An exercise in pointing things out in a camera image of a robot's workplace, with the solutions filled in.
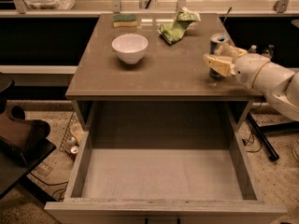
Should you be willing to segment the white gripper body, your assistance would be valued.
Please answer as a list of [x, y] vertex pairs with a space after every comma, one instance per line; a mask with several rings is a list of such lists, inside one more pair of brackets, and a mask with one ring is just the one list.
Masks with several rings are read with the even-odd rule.
[[247, 53], [235, 61], [235, 79], [248, 89], [253, 83], [261, 68], [270, 62], [269, 58], [258, 53]]

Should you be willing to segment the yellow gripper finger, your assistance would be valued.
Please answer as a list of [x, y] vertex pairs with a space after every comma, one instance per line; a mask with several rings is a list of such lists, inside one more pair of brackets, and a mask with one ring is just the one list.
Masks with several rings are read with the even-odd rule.
[[212, 68], [223, 77], [235, 74], [235, 65], [232, 57], [205, 54], [203, 60], [209, 68]]
[[248, 52], [245, 49], [234, 47], [229, 44], [220, 44], [214, 51], [215, 55], [231, 57], [233, 60], [236, 60], [247, 53]]

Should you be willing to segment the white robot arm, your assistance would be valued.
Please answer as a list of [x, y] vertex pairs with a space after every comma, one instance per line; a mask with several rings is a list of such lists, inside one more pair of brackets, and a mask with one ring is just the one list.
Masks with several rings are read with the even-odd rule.
[[228, 44], [218, 45], [213, 54], [205, 54], [203, 59], [221, 76], [233, 76], [244, 87], [259, 91], [281, 115], [299, 121], [298, 72]]

